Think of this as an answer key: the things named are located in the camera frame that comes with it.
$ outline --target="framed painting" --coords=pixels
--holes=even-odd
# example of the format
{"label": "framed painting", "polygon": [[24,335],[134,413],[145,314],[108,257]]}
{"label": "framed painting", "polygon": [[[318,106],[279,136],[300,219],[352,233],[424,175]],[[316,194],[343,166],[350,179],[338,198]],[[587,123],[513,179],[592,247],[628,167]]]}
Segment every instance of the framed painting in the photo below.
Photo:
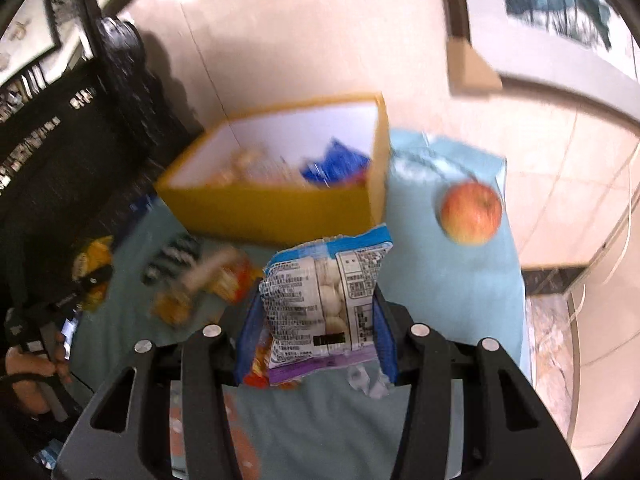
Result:
{"label": "framed painting", "polygon": [[25,0],[0,38],[0,86],[59,48],[50,0]]}
{"label": "framed painting", "polygon": [[468,28],[457,28],[500,76],[578,94],[640,121],[640,48],[631,32],[639,29],[620,14],[620,0],[456,1],[465,6],[457,15],[468,19]]}

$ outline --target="nutrition label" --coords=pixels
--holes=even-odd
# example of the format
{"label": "nutrition label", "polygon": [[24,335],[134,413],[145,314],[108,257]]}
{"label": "nutrition label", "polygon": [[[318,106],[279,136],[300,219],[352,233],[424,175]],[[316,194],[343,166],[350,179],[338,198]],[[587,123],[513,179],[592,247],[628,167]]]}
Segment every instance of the nutrition label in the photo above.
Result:
{"label": "nutrition label", "polygon": [[314,346],[324,335],[324,317],[311,256],[274,265],[260,287],[274,344],[269,368],[328,353]]}
{"label": "nutrition label", "polygon": [[340,269],[351,332],[351,347],[355,350],[373,344],[373,309],[371,298],[376,288],[382,258],[392,244],[345,251],[335,255]]}

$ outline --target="light blue cloth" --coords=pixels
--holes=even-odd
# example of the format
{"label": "light blue cloth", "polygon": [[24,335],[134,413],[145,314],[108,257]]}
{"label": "light blue cloth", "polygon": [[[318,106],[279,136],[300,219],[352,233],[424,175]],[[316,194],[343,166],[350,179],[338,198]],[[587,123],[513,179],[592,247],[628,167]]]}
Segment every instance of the light blue cloth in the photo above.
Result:
{"label": "light blue cloth", "polygon": [[394,248],[378,277],[384,297],[453,341],[496,338],[519,362],[524,282],[506,213],[489,243],[450,240],[437,211],[450,184],[470,176],[504,194],[506,162],[444,137],[393,130],[386,223]]}
{"label": "light blue cloth", "polygon": [[[383,293],[448,338],[475,344],[485,336],[495,337],[518,361],[524,287],[506,215],[494,240],[483,248],[456,246],[434,219],[443,175],[456,180],[473,173],[504,190],[504,161],[446,139],[427,144],[423,136],[402,130],[392,131],[391,143],[386,222],[394,248],[380,273]],[[222,302],[209,297],[193,323],[179,331],[148,314],[156,290],[145,287],[140,275],[160,247],[181,231],[158,201],[115,255],[108,299],[98,312],[85,315],[72,348],[72,369],[94,388],[138,339],[169,344],[220,312]],[[259,265],[274,253],[247,250]],[[377,364],[367,364],[372,380],[377,369]],[[409,399],[407,386],[391,388],[388,396],[373,400],[348,385],[345,370],[325,370],[305,378],[294,391],[241,386],[226,393],[235,397],[262,480],[390,477]],[[462,456],[459,381],[452,394],[449,478],[460,471]]]}

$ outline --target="apple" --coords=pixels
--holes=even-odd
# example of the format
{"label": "apple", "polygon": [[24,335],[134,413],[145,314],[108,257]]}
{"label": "apple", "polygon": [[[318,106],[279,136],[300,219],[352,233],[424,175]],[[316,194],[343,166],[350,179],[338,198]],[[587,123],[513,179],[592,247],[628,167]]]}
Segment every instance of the apple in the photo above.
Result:
{"label": "apple", "polygon": [[440,209],[440,225],[461,245],[487,243],[501,221],[500,196],[491,187],[472,180],[451,186]]}

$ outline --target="cardboard piece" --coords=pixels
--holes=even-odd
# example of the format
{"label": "cardboard piece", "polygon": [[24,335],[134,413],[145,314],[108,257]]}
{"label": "cardboard piece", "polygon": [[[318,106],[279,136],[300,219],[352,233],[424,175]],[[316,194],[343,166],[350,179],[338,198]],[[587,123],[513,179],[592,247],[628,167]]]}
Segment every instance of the cardboard piece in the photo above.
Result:
{"label": "cardboard piece", "polygon": [[[331,139],[370,156],[365,186],[332,188],[207,184],[235,150],[260,147],[292,167],[321,158]],[[200,136],[156,183],[190,231],[229,240],[292,246],[357,235],[382,221],[389,157],[382,95],[319,98],[254,110]]]}
{"label": "cardboard piece", "polygon": [[474,50],[466,38],[447,41],[449,87],[452,91],[497,92],[502,90],[498,73]]}

